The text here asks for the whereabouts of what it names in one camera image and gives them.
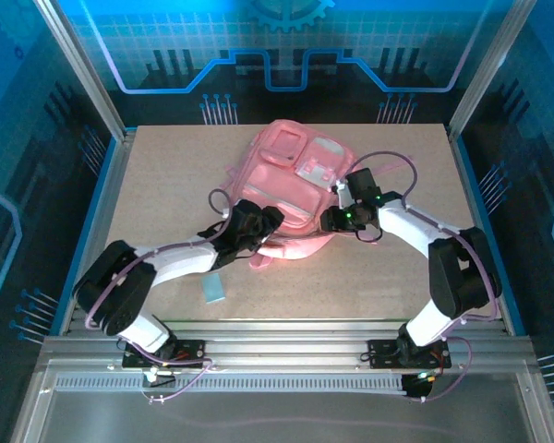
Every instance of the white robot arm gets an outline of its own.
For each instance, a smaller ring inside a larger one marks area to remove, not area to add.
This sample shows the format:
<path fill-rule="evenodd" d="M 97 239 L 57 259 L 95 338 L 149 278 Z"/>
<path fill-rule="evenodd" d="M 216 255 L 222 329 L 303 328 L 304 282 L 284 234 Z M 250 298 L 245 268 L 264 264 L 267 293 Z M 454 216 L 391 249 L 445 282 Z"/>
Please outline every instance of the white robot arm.
<path fill-rule="evenodd" d="M 146 257 L 149 248 L 133 248 L 124 241 L 112 242 L 92 264 L 74 288 L 78 304 L 98 329 L 139 346 L 147 353 L 170 358 L 177 338 L 145 308 L 153 286 L 187 274 L 205 273 L 232 263 L 244 250 L 256 251 L 281 225 L 283 214 L 274 207 L 261 209 L 240 200 L 228 221 L 220 221 L 176 247 L 161 247 Z M 223 232 L 216 231 L 222 225 Z M 132 267 L 123 280 L 105 297 L 106 288 L 117 275 L 124 275 L 130 263 L 146 257 Z"/>
<path fill-rule="evenodd" d="M 454 325 L 464 323 L 469 311 L 487 305 L 489 298 L 500 294 L 500 280 L 486 236 L 476 227 L 462 230 L 438 221 L 405 204 L 395 192 L 382 194 L 369 169 L 345 178 L 343 185 L 337 185 L 339 206 L 322 215 L 324 231 L 357 233 L 372 224 L 383 233 L 403 239 L 428 259 L 431 300 L 399 331 L 398 347 L 405 361 L 410 361 L 431 343 L 443 339 Z M 480 258 L 493 294 L 488 294 L 480 269 L 454 238 L 456 235 Z"/>

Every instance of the cable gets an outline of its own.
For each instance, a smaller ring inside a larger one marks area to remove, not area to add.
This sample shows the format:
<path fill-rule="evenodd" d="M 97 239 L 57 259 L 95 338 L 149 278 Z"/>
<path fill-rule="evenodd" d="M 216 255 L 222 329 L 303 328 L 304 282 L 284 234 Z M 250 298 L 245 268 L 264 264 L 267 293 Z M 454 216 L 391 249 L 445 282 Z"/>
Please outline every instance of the cable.
<path fill-rule="evenodd" d="M 222 210 L 218 210 L 215 205 L 213 204 L 213 201 L 212 201 L 212 198 L 213 198 L 213 195 L 214 194 L 217 194 L 217 193 L 224 193 L 225 192 L 220 189 L 220 188 L 216 188 L 216 189 L 213 189 L 208 195 L 207 195 L 207 202 L 210 204 L 210 208 L 213 212 L 215 212 L 216 214 L 220 214 L 220 215 L 223 215 L 223 211 Z"/>
<path fill-rule="evenodd" d="M 165 397 L 162 396 L 162 395 L 157 399 L 154 398 L 153 395 L 148 397 L 148 395 L 146 395 L 146 393 L 144 391 L 142 391 L 141 394 L 144 397 L 146 397 L 146 399 L 148 399 L 148 401 L 150 401 L 150 402 L 156 401 L 158 403 L 164 403 L 165 401 L 175 399 L 176 397 L 178 397 L 179 395 L 181 395 L 185 391 L 191 389 L 193 387 L 193 385 L 195 385 L 195 383 L 197 383 L 199 381 L 199 379 L 202 378 L 210 370 L 210 368 L 212 366 L 213 366 L 213 363 L 209 363 L 208 365 L 204 366 L 203 369 L 201 370 L 201 372 L 199 372 L 196 376 L 194 376 L 193 379 L 191 379 L 191 381 L 189 381 L 183 388 L 181 388 L 177 392 L 173 392 L 172 394 L 169 394 Z"/>
<path fill-rule="evenodd" d="M 244 258 L 253 258 L 255 255 L 256 255 L 256 254 L 250 254 L 250 255 L 248 255 L 248 256 L 236 257 L 236 258 L 234 259 L 234 261 L 242 260 L 242 259 L 244 259 Z"/>
<path fill-rule="evenodd" d="M 448 341 L 461 341 L 465 344 L 465 346 L 468 350 L 468 363 L 466 364 L 466 366 L 464 368 L 464 371 L 443 392 L 440 392 L 439 394 L 434 395 L 433 397 L 421 397 L 420 399 L 411 398 L 411 401 L 418 401 L 419 403 L 429 403 L 430 401 L 435 401 L 435 400 L 438 400 L 442 397 L 445 397 L 447 394 L 449 394 L 450 392 L 452 392 L 454 389 L 457 388 L 457 386 L 464 379 L 465 375 L 468 373 L 468 370 L 470 369 L 470 366 L 472 365 L 472 345 L 470 344 L 470 341 L 468 341 L 468 340 L 466 340 L 462 337 L 448 337 L 447 340 Z"/>
<path fill-rule="evenodd" d="M 393 155 L 394 157 L 399 157 L 403 159 L 409 166 L 410 169 L 413 171 L 413 182 L 410 186 L 408 186 L 408 189 L 404 191 L 402 197 L 401 197 L 401 203 L 403 207 L 406 209 L 407 212 L 413 214 L 417 218 L 421 219 L 423 222 L 426 222 L 432 226 L 435 226 L 436 228 L 440 229 L 444 233 L 450 235 L 451 237 L 455 238 L 460 245 L 468 252 L 472 260 L 474 261 L 476 268 L 478 269 L 478 273 L 480 274 L 480 277 L 482 278 L 482 282 L 484 283 L 485 289 L 487 290 L 487 296 L 488 301 L 491 304 L 492 312 L 488 316 L 479 316 L 477 314 L 465 314 L 463 316 L 466 320 L 478 320 L 478 321 L 492 321 L 497 318 L 497 314 L 499 312 L 499 308 L 497 307 L 497 298 L 494 294 L 494 291 L 492 289 L 492 282 L 490 281 L 490 277 L 488 276 L 487 270 L 484 268 L 484 265 L 482 264 L 482 260 L 478 256 L 478 254 L 475 252 L 475 250 L 470 246 L 468 242 L 466 242 L 458 233 L 454 233 L 453 231 L 450 231 L 447 228 L 439 227 L 439 224 L 436 221 L 431 220 L 429 217 L 427 217 L 424 214 L 421 214 L 420 212 L 417 212 L 415 210 L 412 210 L 410 207 L 406 205 L 406 198 L 408 195 L 415 189 L 416 182 L 418 181 L 418 172 L 416 170 L 415 163 L 406 157 L 405 155 L 394 152 L 393 150 L 380 150 L 375 152 L 370 152 L 369 154 L 366 154 L 359 159 L 357 159 L 347 170 L 346 173 L 344 173 L 344 176 L 347 176 L 349 173 L 351 173 L 355 167 L 362 162 L 365 159 L 368 159 L 370 157 L 375 157 L 377 155 Z"/>
<path fill-rule="evenodd" d="M 351 173 L 355 167 L 360 163 L 362 162 L 363 160 L 366 160 L 370 157 L 375 157 L 377 155 L 393 155 L 394 157 L 399 157 L 401 159 L 403 159 L 407 164 L 408 166 L 410 166 L 410 169 L 413 171 L 413 183 L 410 184 L 410 186 L 408 186 L 408 188 L 404 191 L 402 197 L 401 197 L 401 202 L 403 204 L 404 207 L 406 207 L 406 198 L 408 197 L 408 195 L 413 192 L 413 189 L 415 189 L 415 186 L 416 186 L 416 182 L 418 181 L 418 172 L 416 171 L 416 166 L 415 164 L 413 163 L 412 160 L 410 160 L 408 157 L 406 157 L 405 155 L 399 153 L 399 152 L 394 152 L 393 150 L 377 150 L 375 152 L 370 152 L 369 154 L 366 154 L 362 157 L 359 157 L 355 163 L 353 163 L 349 169 L 347 170 L 346 173 L 344 173 L 343 177 L 346 177 L 349 173 Z"/>
<path fill-rule="evenodd" d="M 394 357 L 400 352 L 400 349 L 397 349 L 394 353 L 376 353 L 375 351 L 367 351 L 366 353 L 362 353 L 359 355 L 359 360 L 362 362 L 369 362 L 371 360 L 371 357 Z"/>
<path fill-rule="evenodd" d="M 490 305 L 492 307 L 492 311 L 490 315 L 488 316 L 479 316 L 476 314 L 465 314 L 463 316 L 466 320 L 476 320 L 476 321 L 492 321 L 497 318 L 497 314 L 499 312 L 499 308 L 497 307 L 497 297 L 495 296 L 494 290 L 492 289 L 492 282 L 490 281 L 490 277 L 488 276 L 487 270 L 484 268 L 484 265 L 482 264 L 482 260 L 476 253 L 476 251 L 470 246 L 468 242 L 465 241 L 465 239 L 459 235 L 458 233 L 455 233 L 454 231 L 451 231 L 443 226 L 439 226 L 439 224 L 431 220 L 428 216 L 421 214 L 420 212 L 417 212 L 410 207 L 406 208 L 406 211 L 418 219 L 422 220 L 423 222 L 426 222 L 430 224 L 431 226 L 436 227 L 437 229 L 440 229 L 443 233 L 446 233 L 447 235 L 450 235 L 451 237 L 455 238 L 460 245 L 467 251 L 467 253 L 470 255 L 472 260 L 474 261 L 474 264 L 476 265 L 476 268 L 478 269 L 478 273 L 480 274 L 480 277 L 482 278 L 482 282 L 484 284 L 484 287 L 487 291 L 488 301 L 490 302 Z"/>
<path fill-rule="evenodd" d="M 159 388 L 159 387 L 162 387 L 162 386 L 170 385 L 175 380 L 176 380 L 176 377 L 170 376 L 170 379 L 168 379 L 166 381 L 163 381 L 161 383 L 157 383 L 155 385 L 149 385 L 148 388 L 152 389 L 152 388 Z"/>
<path fill-rule="evenodd" d="M 179 395 L 181 395 L 185 391 L 189 390 L 193 385 L 195 385 L 195 383 L 197 383 L 197 381 L 200 378 L 202 378 L 213 366 L 213 360 L 211 360 L 210 358 L 207 358 L 207 357 L 198 358 L 198 359 L 194 359 L 194 360 L 182 360 L 182 361 L 163 360 L 162 358 L 158 358 L 156 355 L 153 355 L 153 354 L 147 352 L 146 350 L 144 350 L 138 344 L 135 344 L 135 343 L 130 343 L 130 344 L 136 349 L 136 351 L 141 353 L 145 358 L 147 358 L 148 360 L 150 360 L 153 363 L 158 363 L 159 365 L 188 366 L 188 365 L 193 365 L 193 364 L 197 364 L 197 363 L 202 363 L 203 364 L 203 369 L 201 369 L 201 372 L 199 372 L 196 376 L 194 376 L 191 381 L 189 381 L 183 388 L 179 389 L 177 392 L 173 392 L 172 394 L 167 395 L 165 397 L 161 395 L 158 399 L 155 399 L 153 396 L 148 397 L 148 395 L 146 395 L 146 393 L 142 391 L 141 392 L 142 395 L 144 397 L 146 397 L 149 401 L 157 401 L 159 403 L 164 403 L 167 400 L 171 400 L 171 399 L 174 399 L 174 398 L 178 397 Z"/>
<path fill-rule="evenodd" d="M 228 201 L 228 208 L 229 208 L 228 217 L 223 222 L 223 225 L 220 228 L 220 230 L 217 233 L 215 233 L 214 235 L 212 235 L 210 238 L 204 238 L 202 240 L 198 240 L 197 242 L 193 242 L 193 243 L 184 242 L 184 243 L 175 243 L 175 244 L 170 244 L 170 245 L 164 245 L 164 246 L 161 246 L 157 249 L 152 249 L 151 251 L 145 253 L 144 255 L 135 258 L 132 262 L 130 262 L 127 266 L 125 266 L 123 269 L 121 269 L 119 271 L 119 273 L 111 280 L 111 282 L 104 289 L 104 291 L 102 291 L 99 298 L 96 299 L 96 301 L 94 302 L 94 305 L 92 305 L 92 308 L 90 309 L 89 313 L 87 314 L 87 316 L 84 320 L 84 326 L 86 327 L 86 329 L 91 329 L 91 330 L 100 329 L 100 327 L 95 328 L 90 324 L 90 322 L 92 321 L 92 318 L 94 317 L 94 314 L 99 310 L 99 308 L 102 305 L 102 302 L 104 302 L 104 300 L 109 296 L 111 291 L 121 281 L 121 279 L 125 278 L 126 275 L 132 269 L 134 269 L 139 263 L 141 263 L 144 260 L 147 260 L 150 257 L 154 257 L 156 254 L 159 254 L 161 252 L 166 252 L 166 251 L 169 251 L 169 250 L 172 250 L 172 249 L 178 249 L 178 248 L 181 248 L 181 247 L 193 247 L 193 246 L 205 245 L 206 243 L 212 242 L 213 240 L 215 240 L 216 238 L 218 238 L 220 235 L 222 235 L 224 233 L 224 231 L 228 228 L 228 225 L 230 224 L 230 220 L 232 219 L 232 213 L 233 213 L 232 199 L 230 198 L 228 193 L 225 192 L 222 189 L 213 189 L 210 192 L 210 196 L 212 196 L 215 193 L 220 193 L 226 198 L 226 200 Z"/>
<path fill-rule="evenodd" d="M 359 236 L 359 231 L 355 231 L 355 238 L 356 238 L 357 240 L 359 240 L 360 242 L 362 242 L 362 243 L 376 243 L 376 242 L 378 242 L 378 240 L 381 239 L 381 237 L 382 237 L 383 235 L 384 235 L 384 232 L 380 229 L 380 230 L 379 230 L 379 235 L 378 235 L 377 237 L 374 237 L 374 238 L 372 238 L 371 240 L 364 240 L 363 238 L 361 238 L 361 237 Z"/>
<path fill-rule="evenodd" d="M 440 372 L 437 374 L 437 377 L 441 377 L 443 375 L 445 357 L 443 356 L 443 354 L 439 355 L 438 353 L 435 353 L 433 351 L 431 351 L 430 354 L 433 355 L 435 359 L 440 363 Z"/>

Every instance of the pink backpack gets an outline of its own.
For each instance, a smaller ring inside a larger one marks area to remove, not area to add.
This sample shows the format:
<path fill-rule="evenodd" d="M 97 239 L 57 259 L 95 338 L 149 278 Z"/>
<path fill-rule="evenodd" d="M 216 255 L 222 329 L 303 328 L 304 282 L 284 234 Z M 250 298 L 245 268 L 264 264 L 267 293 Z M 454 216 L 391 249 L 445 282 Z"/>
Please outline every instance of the pink backpack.
<path fill-rule="evenodd" d="M 232 186 L 233 201 L 275 206 L 285 219 L 250 259 L 252 268 L 264 268 L 274 258 L 311 256 L 333 238 L 320 230 L 320 215 L 338 204 L 331 188 L 355 160 L 342 143 L 291 120 L 276 120 L 255 136 L 238 169 L 228 169 L 232 178 L 223 188 Z"/>

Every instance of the wooden board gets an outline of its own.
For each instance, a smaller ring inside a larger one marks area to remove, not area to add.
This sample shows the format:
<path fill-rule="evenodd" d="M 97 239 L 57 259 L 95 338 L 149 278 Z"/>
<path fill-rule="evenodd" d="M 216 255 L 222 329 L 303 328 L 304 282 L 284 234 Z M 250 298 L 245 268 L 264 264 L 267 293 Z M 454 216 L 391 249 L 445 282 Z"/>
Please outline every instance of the wooden board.
<path fill-rule="evenodd" d="M 409 201 L 456 226 L 472 225 L 442 125 L 313 125 L 357 154 L 396 150 L 413 157 L 419 181 Z M 263 126 L 141 126 L 129 158 L 109 241 L 132 246 L 187 239 L 218 217 L 207 195 L 226 178 Z M 392 158 L 370 160 L 375 167 Z M 409 168 L 379 176 L 403 192 Z M 428 264 L 402 240 L 378 245 L 335 238 L 312 257 L 277 260 L 263 271 L 238 260 L 222 269 L 226 298 L 206 304 L 199 275 L 164 283 L 148 307 L 162 319 L 409 318 L 428 300 Z"/>

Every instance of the glass panel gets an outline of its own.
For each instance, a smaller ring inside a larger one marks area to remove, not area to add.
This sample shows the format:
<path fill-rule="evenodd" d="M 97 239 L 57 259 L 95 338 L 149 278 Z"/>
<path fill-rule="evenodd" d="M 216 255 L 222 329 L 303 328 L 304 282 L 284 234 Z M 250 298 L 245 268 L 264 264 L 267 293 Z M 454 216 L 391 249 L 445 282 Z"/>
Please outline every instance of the glass panel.
<path fill-rule="evenodd" d="M 60 3 L 137 126 L 447 123 L 512 1 Z"/>
<path fill-rule="evenodd" d="M 537 2 L 463 139 L 524 326 L 554 354 L 554 0 Z"/>
<path fill-rule="evenodd" d="M 53 325 L 109 140 L 34 4 L 1 1 L 0 441 Z"/>

